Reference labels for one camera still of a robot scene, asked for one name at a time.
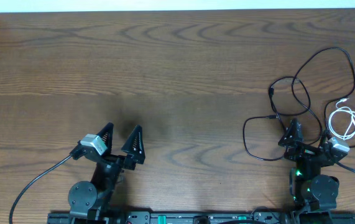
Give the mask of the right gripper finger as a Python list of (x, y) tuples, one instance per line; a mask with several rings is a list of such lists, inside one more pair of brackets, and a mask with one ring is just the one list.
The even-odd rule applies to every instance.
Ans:
[(297, 118), (294, 118), (291, 120), (290, 126), (278, 142), (278, 145), (282, 147), (290, 147), (296, 145), (298, 142), (303, 142), (302, 124)]
[(328, 129), (323, 130), (320, 138), (319, 148), (324, 148), (326, 142), (332, 138), (332, 135)]

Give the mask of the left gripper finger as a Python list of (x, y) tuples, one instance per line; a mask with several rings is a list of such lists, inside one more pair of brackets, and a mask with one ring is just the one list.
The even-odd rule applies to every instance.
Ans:
[(137, 125), (129, 135), (127, 141), (121, 148), (126, 153), (126, 157), (132, 159), (138, 164), (145, 161), (144, 143), (142, 141), (142, 126)]
[(114, 124), (108, 123), (97, 135), (103, 140), (105, 143), (107, 150), (104, 155), (110, 155), (113, 146), (113, 130)]

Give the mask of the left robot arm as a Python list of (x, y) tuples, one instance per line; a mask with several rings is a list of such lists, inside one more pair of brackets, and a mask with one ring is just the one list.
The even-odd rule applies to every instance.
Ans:
[(120, 174), (145, 161), (142, 126), (135, 126), (122, 146), (124, 156), (112, 153), (113, 129), (113, 123), (108, 123), (99, 133), (87, 134), (70, 153), (74, 160), (85, 157), (96, 163), (91, 180), (77, 182), (68, 193), (70, 223), (101, 222), (104, 217), (115, 219), (108, 213), (108, 203)]

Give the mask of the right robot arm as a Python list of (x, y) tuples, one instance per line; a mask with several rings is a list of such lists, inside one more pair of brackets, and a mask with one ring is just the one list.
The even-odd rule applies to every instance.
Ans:
[(302, 126), (294, 118), (278, 142), (285, 148), (284, 158), (296, 163), (290, 174), (291, 194), (301, 212), (325, 212), (336, 208), (339, 180), (321, 174), (321, 168), (333, 166), (347, 156), (349, 147), (345, 143), (325, 139), (326, 134), (322, 134), (317, 147), (304, 143)]

